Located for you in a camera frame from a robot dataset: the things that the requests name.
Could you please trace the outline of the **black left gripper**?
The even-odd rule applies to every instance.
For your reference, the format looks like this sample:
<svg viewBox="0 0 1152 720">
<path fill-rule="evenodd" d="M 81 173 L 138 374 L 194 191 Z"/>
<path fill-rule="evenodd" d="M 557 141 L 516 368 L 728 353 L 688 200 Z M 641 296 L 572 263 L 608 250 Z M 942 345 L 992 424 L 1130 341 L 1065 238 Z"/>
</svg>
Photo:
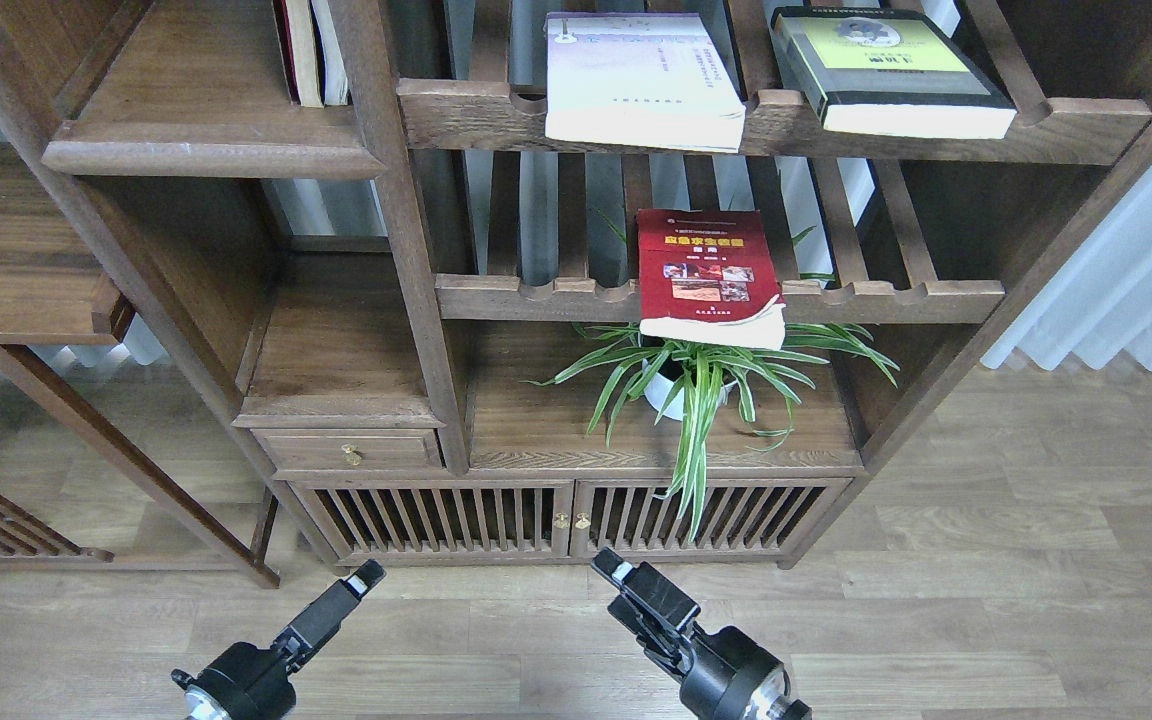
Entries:
<svg viewBox="0 0 1152 720">
<path fill-rule="evenodd" d="M 285 626 L 268 650 L 237 642 L 192 676 L 172 670 L 185 694 L 188 719 L 283 719 L 296 706 L 289 675 L 308 661 L 308 651 L 320 651 L 357 609 L 362 597 L 387 575 L 369 560 L 347 578 L 338 579 Z"/>
</svg>

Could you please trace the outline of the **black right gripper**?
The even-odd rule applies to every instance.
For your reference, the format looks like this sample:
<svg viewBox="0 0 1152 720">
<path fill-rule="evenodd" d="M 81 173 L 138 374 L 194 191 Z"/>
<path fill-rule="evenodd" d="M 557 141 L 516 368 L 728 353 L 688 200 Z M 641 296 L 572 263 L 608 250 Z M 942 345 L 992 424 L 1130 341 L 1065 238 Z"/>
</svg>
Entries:
<svg viewBox="0 0 1152 720">
<path fill-rule="evenodd" d="M 631 564 L 611 548 L 591 561 L 617 589 L 609 614 L 635 634 L 645 655 L 680 684 L 680 702 L 699 719 L 810 719 L 785 664 L 736 626 L 703 632 L 700 607 L 649 562 Z"/>
</svg>

